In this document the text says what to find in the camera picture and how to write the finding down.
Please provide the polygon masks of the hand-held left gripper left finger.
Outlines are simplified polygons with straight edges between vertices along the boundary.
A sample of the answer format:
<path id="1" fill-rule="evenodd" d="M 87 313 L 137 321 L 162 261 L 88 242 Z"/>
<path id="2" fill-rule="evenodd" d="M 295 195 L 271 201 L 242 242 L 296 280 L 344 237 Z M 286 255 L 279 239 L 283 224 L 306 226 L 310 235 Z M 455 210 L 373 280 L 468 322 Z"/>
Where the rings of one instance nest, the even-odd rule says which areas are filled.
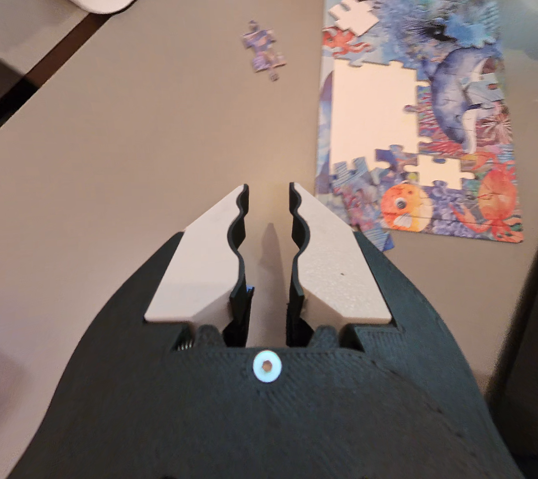
<path id="1" fill-rule="evenodd" d="M 239 247 L 246 238 L 249 186 L 242 184 L 182 232 L 144 314 L 148 323 L 205 325 L 229 347 L 245 347 L 253 290 L 247 287 Z"/>

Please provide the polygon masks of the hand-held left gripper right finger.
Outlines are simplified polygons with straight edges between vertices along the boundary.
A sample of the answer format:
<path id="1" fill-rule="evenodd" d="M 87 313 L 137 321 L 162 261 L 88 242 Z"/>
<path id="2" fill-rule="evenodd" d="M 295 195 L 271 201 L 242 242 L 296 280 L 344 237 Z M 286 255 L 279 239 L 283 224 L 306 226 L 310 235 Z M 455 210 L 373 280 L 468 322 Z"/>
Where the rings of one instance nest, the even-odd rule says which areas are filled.
<path id="1" fill-rule="evenodd" d="M 306 347 L 329 326 L 386 326 L 392 314 L 353 229 L 297 182 L 289 184 L 292 260 L 286 345 Z"/>

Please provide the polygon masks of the sea animals jigsaw puzzle board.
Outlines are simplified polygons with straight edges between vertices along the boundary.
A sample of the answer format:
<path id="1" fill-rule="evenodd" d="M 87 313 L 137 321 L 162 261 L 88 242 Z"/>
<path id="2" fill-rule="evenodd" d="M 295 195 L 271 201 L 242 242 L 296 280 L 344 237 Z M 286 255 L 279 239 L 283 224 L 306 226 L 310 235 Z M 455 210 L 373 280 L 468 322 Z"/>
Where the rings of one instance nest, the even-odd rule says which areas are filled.
<path id="1" fill-rule="evenodd" d="M 324 0 L 316 197 L 363 234 L 521 243 L 498 4 L 368 0 L 379 23 L 356 36 L 328 15 L 340 1 Z M 456 44 L 453 14 L 496 43 Z M 333 163 L 361 156 L 375 188 L 333 195 Z"/>

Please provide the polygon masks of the white puzzle piece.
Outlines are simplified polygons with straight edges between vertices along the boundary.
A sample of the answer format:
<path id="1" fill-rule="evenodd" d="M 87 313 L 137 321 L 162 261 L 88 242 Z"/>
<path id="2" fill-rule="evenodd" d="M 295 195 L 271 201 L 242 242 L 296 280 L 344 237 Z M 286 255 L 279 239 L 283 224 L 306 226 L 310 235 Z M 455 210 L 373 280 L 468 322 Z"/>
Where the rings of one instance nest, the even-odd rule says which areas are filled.
<path id="1" fill-rule="evenodd" d="M 361 36 L 379 23 L 373 13 L 373 5 L 368 0 L 341 0 L 328 9 L 328 15 L 336 27 Z"/>

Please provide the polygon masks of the light blue coral puzzle piece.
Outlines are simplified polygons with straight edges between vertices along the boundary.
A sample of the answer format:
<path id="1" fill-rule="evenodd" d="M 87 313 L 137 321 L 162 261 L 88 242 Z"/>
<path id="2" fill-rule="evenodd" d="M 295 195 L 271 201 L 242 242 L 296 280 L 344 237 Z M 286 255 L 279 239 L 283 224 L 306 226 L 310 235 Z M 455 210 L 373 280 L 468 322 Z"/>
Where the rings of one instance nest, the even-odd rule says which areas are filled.
<path id="1" fill-rule="evenodd" d="M 467 23 L 457 14 L 451 15 L 445 28 L 445 34 L 453 38 L 463 48 L 482 48 L 496 43 L 496 38 L 491 35 L 482 23 Z"/>

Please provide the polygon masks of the black perforated chair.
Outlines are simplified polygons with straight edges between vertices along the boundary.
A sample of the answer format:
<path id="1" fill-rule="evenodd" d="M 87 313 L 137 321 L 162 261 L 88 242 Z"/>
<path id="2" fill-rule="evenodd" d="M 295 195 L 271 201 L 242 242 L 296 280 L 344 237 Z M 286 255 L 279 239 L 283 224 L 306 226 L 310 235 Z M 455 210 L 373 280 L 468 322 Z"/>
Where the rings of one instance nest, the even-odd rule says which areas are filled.
<path id="1" fill-rule="evenodd" d="M 494 423 L 508 449 L 537 460 L 537 254 L 488 387 Z"/>

